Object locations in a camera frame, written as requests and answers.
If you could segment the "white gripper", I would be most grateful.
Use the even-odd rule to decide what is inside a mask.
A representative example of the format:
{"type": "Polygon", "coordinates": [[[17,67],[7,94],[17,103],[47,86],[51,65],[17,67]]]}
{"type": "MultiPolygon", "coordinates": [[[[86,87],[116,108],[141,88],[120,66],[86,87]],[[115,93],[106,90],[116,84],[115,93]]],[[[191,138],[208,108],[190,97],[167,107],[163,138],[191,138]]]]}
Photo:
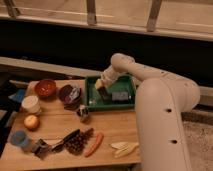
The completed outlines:
{"type": "Polygon", "coordinates": [[[101,77],[95,83],[95,88],[97,90],[101,88],[108,88],[118,78],[119,78],[119,73],[112,66],[109,66],[106,70],[104,70],[101,73],[101,77]]]}

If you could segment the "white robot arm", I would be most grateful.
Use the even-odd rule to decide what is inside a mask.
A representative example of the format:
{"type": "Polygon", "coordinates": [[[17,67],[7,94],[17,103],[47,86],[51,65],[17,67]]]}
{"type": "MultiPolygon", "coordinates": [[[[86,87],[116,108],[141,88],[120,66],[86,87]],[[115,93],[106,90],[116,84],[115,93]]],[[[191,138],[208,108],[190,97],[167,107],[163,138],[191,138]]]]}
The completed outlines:
{"type": "Polygon", "coordinates": [[[181,114],[198,104],[197,83],[115,53],[110,66],[101,73],[98,88],[111,86],[124,73],[141,82],[136,90],[135,112],[142,171],[192,171],[181,114]]]}

